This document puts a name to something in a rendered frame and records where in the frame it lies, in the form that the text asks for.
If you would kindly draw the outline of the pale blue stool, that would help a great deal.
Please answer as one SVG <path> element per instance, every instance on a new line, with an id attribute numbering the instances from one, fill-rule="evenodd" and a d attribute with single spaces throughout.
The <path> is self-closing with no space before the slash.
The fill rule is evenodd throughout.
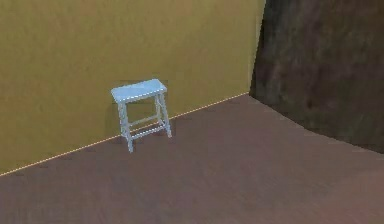
<path id="1" fill-rule="evenodd" d="M 141 137 L 161 130 L 165 130 L 169 138 L 172 137 L 171 125 L 164 96 L 166 92 L 167 87 L 159 79 L 151 79 L 135 84 L 124 85 L 111 90 L 111 95 L 118 108 L 121 136 L 126 139 L 130 153 L 134 151 L 133 142 Z M 127 105 L 147 98 L 154 99 L 156 114 L 130 122 L 128 119 Z M 131 134 L 132 126 L 154 119 L 157 120 L 157 127 L 134 135 Z"/>

